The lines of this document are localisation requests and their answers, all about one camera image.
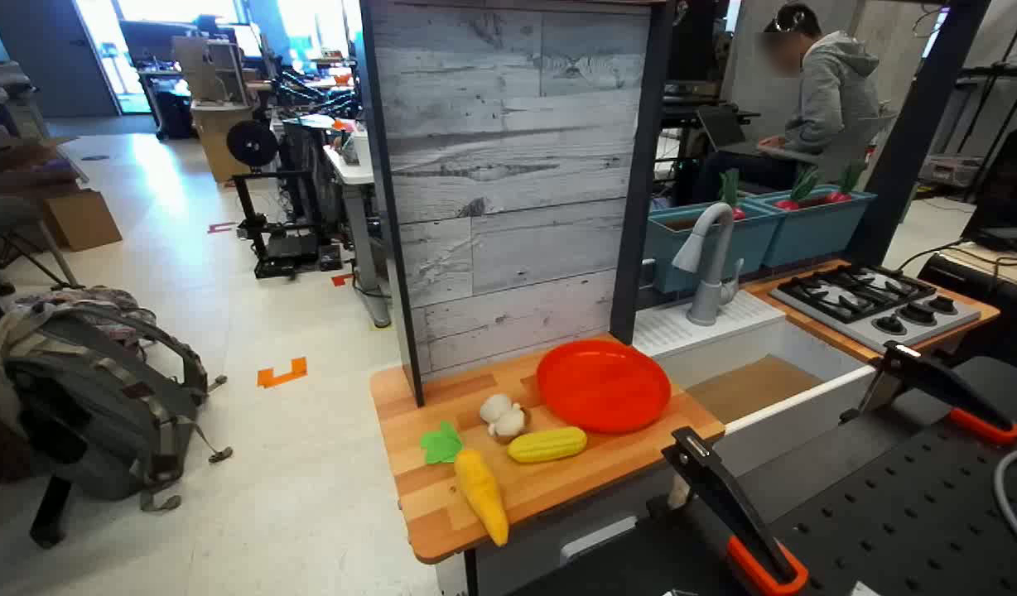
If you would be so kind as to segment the white sink basin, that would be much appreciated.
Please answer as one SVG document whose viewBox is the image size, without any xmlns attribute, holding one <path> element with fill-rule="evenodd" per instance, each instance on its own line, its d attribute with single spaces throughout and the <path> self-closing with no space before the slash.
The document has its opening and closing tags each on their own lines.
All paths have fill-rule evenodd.
<svg viewBox="0 0 1017 596">
<path fill-rule="evenodd" d="M 871 365 L 749 294 L 709 329 L 689 320 L 685 302 L 640 308 L 633 344 L 727 425 L 715 451 L 731 472 L 833 429 L 874 377 Z"/>
</svg>

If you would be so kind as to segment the gas stove top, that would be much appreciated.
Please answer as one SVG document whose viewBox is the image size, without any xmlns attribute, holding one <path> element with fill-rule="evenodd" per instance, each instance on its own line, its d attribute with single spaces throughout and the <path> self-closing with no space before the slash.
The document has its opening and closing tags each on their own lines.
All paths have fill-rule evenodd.
<svg viewBox="0 0 1017 596">
<path fill-rule="evenodd" d="M 772 294 L 874 351 L 887 340 L 919 347 L 981 318 L 974 304 L 927 282 L 862 266 L 794 275 Z"/>
</svg>

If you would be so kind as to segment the wooden counter board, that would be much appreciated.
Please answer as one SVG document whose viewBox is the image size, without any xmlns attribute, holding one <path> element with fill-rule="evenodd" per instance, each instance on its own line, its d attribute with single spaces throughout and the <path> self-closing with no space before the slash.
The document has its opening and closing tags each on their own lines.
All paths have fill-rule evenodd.
<svg viewBox="0 0 1017 596">
<path fill-rule="evenodd" d="M 674 391 L 663 417 L 633 435 L 581 429 L 532 395 L 538 354 L 432 379 L 413 398 L 403 366 L 371 373 L 371 402 L 399 491 L 410 554 L 442 563 L 493 547 L 582 498 L 640 476 L 680 427 L 720 439 L 727 425 L 691 395 Z"/>
</svg>

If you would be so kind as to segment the grey backpack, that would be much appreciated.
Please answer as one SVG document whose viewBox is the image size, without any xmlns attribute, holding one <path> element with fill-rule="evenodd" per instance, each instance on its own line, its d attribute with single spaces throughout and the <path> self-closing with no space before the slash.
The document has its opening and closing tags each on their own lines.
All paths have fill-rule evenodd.
<svg viewBox="0 0 1017 596">
<path fill-rule="evenodd" d="M 63 540 L 70 498 L 181 505 L 190 442 L 214 446 L 198 409 L 221 387 L 196 347 L 117 289 L 57 289 L 0 313 L 0 483 L 42 476 L 29 524 L 42 551 Z"/>
</svg>

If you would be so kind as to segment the far black orange clamp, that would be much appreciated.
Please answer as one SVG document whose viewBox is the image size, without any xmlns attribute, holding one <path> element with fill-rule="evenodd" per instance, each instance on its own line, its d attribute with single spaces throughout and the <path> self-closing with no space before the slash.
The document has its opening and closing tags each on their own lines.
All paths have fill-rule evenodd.
<svg viewBox="0 0 1017 596">
<path fill-rule="evenodd" d="M 991 446 L 1017 446 L 1015 365 L 996 359 L 968 359 L 949 366 L 944 361 L 923 359 L 900 340 L 887 340 L 859 409 L 887 409 L 907 391 L 940 402 L 956 429 Z"/>
</svg>

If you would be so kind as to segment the grey tap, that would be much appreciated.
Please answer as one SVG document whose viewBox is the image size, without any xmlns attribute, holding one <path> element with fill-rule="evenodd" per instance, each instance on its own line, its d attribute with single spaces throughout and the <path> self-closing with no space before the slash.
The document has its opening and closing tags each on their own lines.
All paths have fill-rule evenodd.
<svg viewBox="0 0 1017 596">
<path fill-rule="evenodd" d="M 691 304 L 685 318 L 698 329 L 714 329 L 722 308 L 731 302 L 735 282 L 727 282 L 727 261 L 735 227 L 735 207 L 729 203 L 714 203 L 698 212 L 689 227 L 689 237 L 674 254 L 680 271 L 691 271 L 698 279 Z"/>
</svg>

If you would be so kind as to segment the right teal planter box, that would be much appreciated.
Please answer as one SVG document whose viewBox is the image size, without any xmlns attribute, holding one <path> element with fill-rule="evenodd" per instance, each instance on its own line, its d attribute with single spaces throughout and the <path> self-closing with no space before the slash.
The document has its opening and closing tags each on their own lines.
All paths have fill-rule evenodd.
<svg viewBox="0 0 1017 596">
<path fill-rule="evenodd" d="M 780 223 L 764 266 L 792 268 L 843 254 L 874 206 L 874 195 L 816 190 L 809 197 L 792 197 L 790 191 L 764 191 L 754 195 L 754 206 L 770 207 Z"/>
</svg>

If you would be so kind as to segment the yellow toy carrot green top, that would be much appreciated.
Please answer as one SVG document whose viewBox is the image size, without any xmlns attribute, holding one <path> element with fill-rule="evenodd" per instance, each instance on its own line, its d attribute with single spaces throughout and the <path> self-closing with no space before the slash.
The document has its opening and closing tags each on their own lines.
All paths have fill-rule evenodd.
<svg viewBox="0 0 1017 596">
<path fill-rule="evenodd" d="M 502 494 L 502 483 L 493 469 L 487 467 L 483 455 L 473 451 L 457 427 L 442 425 L 433 429 L 420 435 L 420 451 L 429 464 L 442 464 L 454 469 L 454 479 L 472 505 L 472 513 L 482 521 L 483 533 L 493 547 L 504 547 L 509 540 L 509 515 Z"/>
</svg>

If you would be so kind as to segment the toy radish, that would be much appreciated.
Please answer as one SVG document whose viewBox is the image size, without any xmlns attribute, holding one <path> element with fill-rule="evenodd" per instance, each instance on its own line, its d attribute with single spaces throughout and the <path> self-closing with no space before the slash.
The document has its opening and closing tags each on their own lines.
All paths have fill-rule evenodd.
<svg viewBox="0 0 1017 596">
<path fill-rule="evenodd" d="M 740 206 L 741 203 L 741 181 L 740 181 L 740 168 L 727 168 L 720 174 L 720 197 L 729 203 L 729 206 Z"/>
<path fill-rule="evenodd" d="M 824 181 L 816 168 L 809 168 L 790 191 L 794 206 L 820 206 L 820 203 L 834 203 L 847 197 L 853 190 L 859 185 L 862 168 L 847 165 L 838 180 Z"/>
</svg>

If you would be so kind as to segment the red plate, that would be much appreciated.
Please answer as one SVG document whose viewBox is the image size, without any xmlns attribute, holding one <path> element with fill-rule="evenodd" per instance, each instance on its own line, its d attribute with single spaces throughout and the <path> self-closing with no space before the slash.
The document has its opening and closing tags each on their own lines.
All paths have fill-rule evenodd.
<svg viewBox="0 0 1017 596">
<path fill-rule="evenodd" d="M 541 405 L 592 435 L 633 435 L 657 425 L 674 398 L 667 370 L 619 340 L 569 340 L 538 365 Z"/>
</svg>

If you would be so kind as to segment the right toy radish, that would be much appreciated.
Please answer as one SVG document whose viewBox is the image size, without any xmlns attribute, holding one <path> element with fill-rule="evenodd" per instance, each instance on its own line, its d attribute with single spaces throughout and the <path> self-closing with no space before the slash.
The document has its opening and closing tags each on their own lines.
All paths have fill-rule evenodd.
<svg viewBox="0 0 1017 596">
<path fill-rule="evenodd" d="M 820 206 L 820 203 L 834 203 L 847 197 L 853 190 L 859 185 L 862 168 L 847 165 L 838 180 L 824 181 L 816 168 L 809 168 L 790 191 L 794 206 Z"/>
</svg>

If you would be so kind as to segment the cardboard box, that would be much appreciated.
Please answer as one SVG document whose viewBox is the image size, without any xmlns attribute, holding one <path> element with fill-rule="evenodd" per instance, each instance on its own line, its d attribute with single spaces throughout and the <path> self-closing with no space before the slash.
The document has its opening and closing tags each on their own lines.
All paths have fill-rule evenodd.
<svg viewBox="0 0 1017 596">
<path fill-rule="evenodd" d="M 45 224 L 70 253 L 87 253 L 119 243 L 117 219 L 105 197 L 93 190 L 74 190 L 42 197 Z"/>
</svg>

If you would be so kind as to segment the seated person grey hoodie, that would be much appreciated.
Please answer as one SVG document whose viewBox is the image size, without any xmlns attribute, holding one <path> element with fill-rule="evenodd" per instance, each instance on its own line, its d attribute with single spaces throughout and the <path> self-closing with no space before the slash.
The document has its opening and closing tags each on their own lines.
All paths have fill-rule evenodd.
<svg viewBox="0 0 1017 596">
<path fill-rule="evenodd" d="M 859 36 L 824 29 L 802 0 L 784 4 L 777 21 L 797 29 L 797 113 L 783 132 L 764 136 L 758 152 L 824 168 L 859 165 L 887 125 L 887 108 L 874 90 L 879 58 Z"/>
</svg>

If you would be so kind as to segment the left toy radish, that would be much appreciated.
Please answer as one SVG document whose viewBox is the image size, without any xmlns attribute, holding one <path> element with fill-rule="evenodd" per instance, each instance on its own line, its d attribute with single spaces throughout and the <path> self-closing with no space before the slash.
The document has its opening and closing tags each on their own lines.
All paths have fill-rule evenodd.
<svg viewBox="0 0 1017 596">
<path fill-rule="evenodd" d="M 741 181 L 740 181 L 740 168 L 727 168 L 720 174 L 720 197 L 729 203 L 729 206 L 740 206 L 741 203 Z"/>
</svg>

